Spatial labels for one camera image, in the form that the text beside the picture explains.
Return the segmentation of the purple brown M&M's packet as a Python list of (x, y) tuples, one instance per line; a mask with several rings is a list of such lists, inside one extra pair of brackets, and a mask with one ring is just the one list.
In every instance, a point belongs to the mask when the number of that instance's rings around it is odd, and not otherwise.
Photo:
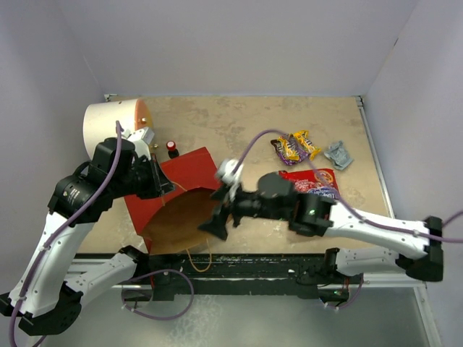
[(270, 141), (277, 156), (287, 166), (293, 166), (309, 158), (308, 152), (293, 134), (285, 134)]

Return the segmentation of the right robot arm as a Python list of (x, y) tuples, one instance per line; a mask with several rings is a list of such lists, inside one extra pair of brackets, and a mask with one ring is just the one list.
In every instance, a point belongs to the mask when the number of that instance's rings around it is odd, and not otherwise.
[(245, 191), (240, 183), (222, 184), (211, 197), (220, 203), (211, 219), (198, 228), (222, 240), (228, 237), (229, 218), (237, 227), (243, 217), (249, 217), (283, 220), (301, 236), (343, 237), (371, 245), (364, 250), (327, 250), (321, 272), (330, 283), (345, 276), (388, 271), (425, 282), (443, 279), (440, 218), (410, 221), (366, 213), (330, 197), (298, 192), (278, 173), (262, 176), (254, 192)]

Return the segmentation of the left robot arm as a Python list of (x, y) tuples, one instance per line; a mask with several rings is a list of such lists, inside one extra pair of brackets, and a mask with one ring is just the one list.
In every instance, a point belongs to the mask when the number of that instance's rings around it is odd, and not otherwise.
[(92, 160), (60, 180), (48, 203), (46, 224), (25, 274), (1, 295), (1, 313), (29, 336), (58, 335), (82, 308), (110, 287), (148, 277), (148, 256), (133, 246), (82, 275), (67, 272), (84, 238), (113, 201), (134, 195), (162, 197), (174, 190), (144, 140), (110, 137), (95, 147)]

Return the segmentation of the white silver snack packet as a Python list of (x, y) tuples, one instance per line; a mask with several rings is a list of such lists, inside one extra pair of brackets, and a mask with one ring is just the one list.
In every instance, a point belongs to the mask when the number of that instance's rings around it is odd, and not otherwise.
[(342, 140), (331, 143), (323, 152), (323, 154), (331, 161), (334, 168), (339, 171), (343, 171), (354, 161), (352, 156), (345, 148), (344, 142)]

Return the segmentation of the red candy snack bag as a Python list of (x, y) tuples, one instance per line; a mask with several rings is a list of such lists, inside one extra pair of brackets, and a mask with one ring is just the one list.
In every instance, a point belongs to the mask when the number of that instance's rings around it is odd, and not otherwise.
[(329, 168), (322, 168), (318, 171), (328, 185), (325, 185), (313, 170), (295, 172), (279, 171), (278, 174), (283, 179), (291, 181), (298, 192), (337, 199), (339, 188), (334, 171)]

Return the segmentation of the red brown paper bag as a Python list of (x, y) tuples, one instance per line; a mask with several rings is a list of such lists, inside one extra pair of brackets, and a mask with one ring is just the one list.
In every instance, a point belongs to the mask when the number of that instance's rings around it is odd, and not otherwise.
[(211, 194), (219, 184), (211, 154), (202, 147), (162, 163), (161, 168), (174, 184), (173, 192), (149, 200), (124, 198), (136, 234), (143, 237), (148, 254), (155, 256), (208, 247), (213, 236), (198, 226), (216, 205)]

